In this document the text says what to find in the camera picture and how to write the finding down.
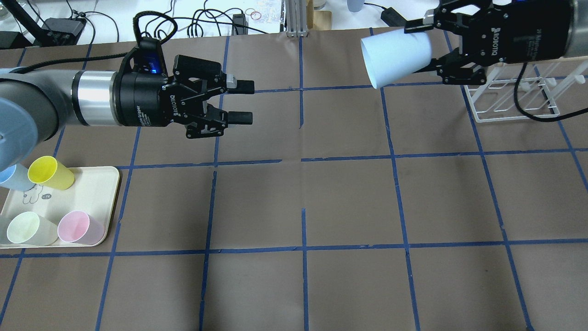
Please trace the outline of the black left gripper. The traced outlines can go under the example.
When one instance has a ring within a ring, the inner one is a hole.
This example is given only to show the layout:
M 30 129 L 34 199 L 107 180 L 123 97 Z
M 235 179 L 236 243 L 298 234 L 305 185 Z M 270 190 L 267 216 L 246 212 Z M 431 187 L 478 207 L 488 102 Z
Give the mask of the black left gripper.
M 224 93 L 253 95 L 255 83 L 227 76 L 220 63 L 176 55 L 173 74 L 130 68 L 115 77 L 115 110 L 123 126 L 183 125 L 189 139 L 222 136 L 227 126 L 252 125 L 253 113 L 223 111 L 208 100 Z

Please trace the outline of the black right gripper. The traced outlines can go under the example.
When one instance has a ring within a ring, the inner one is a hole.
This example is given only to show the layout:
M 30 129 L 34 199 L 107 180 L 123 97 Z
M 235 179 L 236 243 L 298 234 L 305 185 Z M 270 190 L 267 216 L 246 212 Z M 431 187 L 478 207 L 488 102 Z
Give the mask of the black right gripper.
M 433 12 L 406 21 L 405 34 L 435 28 L 460 36 L 460 46 L 414 71 L 436 73 L 444 84 L 485 84 L 496 63 L 529 63 L 565 56 L 571 48 L 573 0 L 441 0 Z

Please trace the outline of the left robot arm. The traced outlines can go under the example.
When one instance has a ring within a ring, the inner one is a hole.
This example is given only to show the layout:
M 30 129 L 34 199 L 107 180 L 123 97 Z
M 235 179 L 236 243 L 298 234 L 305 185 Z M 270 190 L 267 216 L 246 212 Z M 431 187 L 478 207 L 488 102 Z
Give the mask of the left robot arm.
M 67 125 L 186 128 L 189 139 L 218 137 L 231 125 L 251 125 L 251 112 L 224 111 L 208 100 L 252 95 L 255 83 L 222 71 L 220 63 L 177 55 L 173 74 L 33 70 L 1 74 L 1 168 L 22 162 Z

